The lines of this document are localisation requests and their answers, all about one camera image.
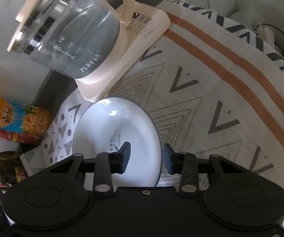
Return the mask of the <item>red cola can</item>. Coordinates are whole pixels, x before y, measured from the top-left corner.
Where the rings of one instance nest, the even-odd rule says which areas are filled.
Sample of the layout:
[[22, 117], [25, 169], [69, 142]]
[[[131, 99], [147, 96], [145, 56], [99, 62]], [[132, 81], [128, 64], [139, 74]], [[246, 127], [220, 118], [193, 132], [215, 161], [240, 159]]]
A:
[[13, 141], [17, 143], [39, 144], [43, 136], [32, 135], [28, 133], [18, 133], [0, 129], [0, 139]]

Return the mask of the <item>dark soy sauce bottle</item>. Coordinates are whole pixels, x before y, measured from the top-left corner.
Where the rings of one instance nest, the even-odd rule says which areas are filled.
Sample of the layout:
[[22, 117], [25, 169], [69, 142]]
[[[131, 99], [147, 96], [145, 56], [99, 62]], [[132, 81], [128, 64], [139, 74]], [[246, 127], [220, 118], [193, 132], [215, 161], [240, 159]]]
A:
[[18, 151], [0, 152], [0, 186], [13, 186], [26, 177], [27, 173]]

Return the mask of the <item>white bakery plate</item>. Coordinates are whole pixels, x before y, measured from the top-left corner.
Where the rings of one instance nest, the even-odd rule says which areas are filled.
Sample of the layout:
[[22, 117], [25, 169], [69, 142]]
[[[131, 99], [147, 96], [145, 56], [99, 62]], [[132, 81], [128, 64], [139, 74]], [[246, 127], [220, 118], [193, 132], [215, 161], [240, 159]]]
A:
[[113, 186], [155, 187], [162, 167], [159, 134], [145, 110], [129, 99], [111, 97], [92, 104], [76, 126], [72, 152], [94, 158], [119, 151], [125, 142], [131, 144], [130, 159], [123, 174], [112, 174]]

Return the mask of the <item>beige kettle base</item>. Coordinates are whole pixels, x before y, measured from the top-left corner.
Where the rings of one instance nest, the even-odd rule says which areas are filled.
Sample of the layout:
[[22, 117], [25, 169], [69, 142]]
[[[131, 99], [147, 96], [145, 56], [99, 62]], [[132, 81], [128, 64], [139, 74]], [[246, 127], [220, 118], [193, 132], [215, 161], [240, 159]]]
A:
[[83, 99], [94, 103], [104, 98], [169, 25], [166, 12], [137, 2], [131, 22], [120, 30], [110, 56], [91, 74], [76, 80]]

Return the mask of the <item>patterned white table cloth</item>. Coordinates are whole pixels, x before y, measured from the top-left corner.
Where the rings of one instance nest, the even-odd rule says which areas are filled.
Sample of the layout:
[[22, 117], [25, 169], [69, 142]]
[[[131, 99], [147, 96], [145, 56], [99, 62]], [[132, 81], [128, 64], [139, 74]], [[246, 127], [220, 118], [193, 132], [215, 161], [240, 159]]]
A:
[[219, 154], [284, 188], [284, 58], [242, 24], [178, 0], [171, 24], [113, 86], [153, 119], [162, 143]]

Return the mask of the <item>orange juice bottle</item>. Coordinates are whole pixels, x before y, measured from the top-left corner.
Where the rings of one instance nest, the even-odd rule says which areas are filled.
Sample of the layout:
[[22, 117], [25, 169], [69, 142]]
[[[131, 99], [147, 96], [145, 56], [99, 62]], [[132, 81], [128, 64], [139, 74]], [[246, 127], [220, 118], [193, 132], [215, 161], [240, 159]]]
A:
[[42, 136], [51, 124], [48, 110], [0, 97], [0, 129]]

